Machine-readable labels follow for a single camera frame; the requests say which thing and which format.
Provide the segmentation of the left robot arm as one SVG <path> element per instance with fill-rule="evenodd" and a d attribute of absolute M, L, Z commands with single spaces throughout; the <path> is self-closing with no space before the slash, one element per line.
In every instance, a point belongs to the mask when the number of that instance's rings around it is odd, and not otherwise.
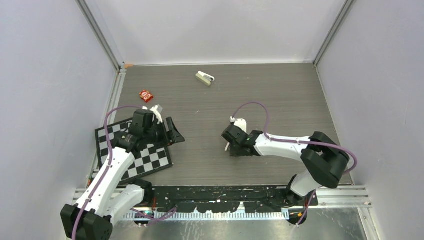
<path fill-rule="evenodd" d="M 119 132 L 110 138 L 108 112 L 103 122 L 108 156 L 98 174 L 73 205 L 65 204 L 60 212 L 65 234 L 72 240 L 108 240 L 114 225 L 133 207 L 148 207 L 155 198 L 152 183 L 132 180 L 125 189 L 112 198 L 113 193 L 128 168 L 147 145 L 166 148 L 182 143 L 185 138 L 179 133 L 173 119 L 162 118 L 163 108 L 138 107 L 133 114 L 128 131 Z"/>

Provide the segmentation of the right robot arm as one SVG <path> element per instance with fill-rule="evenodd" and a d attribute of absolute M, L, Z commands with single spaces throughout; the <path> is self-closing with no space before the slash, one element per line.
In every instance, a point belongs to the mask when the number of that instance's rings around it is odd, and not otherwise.
<path fill-rule="evenodd" d="M 259 130 L 247 133 L 231 123 L 221 136 L 232 157 L 275 156 L 303 163 L 306 170 L 296 174 L 283 191 L 291 205 L 299 205 L 320 187 L 337 188 L 350 161 L 345 150 L 319 131 L 311 136 L 287 137 Z"/>

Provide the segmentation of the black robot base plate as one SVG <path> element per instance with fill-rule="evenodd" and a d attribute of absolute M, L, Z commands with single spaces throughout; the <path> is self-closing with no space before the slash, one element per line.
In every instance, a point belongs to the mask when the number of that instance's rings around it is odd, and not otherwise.
<path fill-rule="evenodd" d="M 285 185 L 154 186 L 151 194 L 150 202 L 139 206 L 163 213 L 172 208 L 178 213 L 234 213 L 240 207 L 248 214 L 277 213 L 288 208 L 304 210 L 307 204 L 318 205 L 311 192 L 305 197 L 288 199 Z"/>

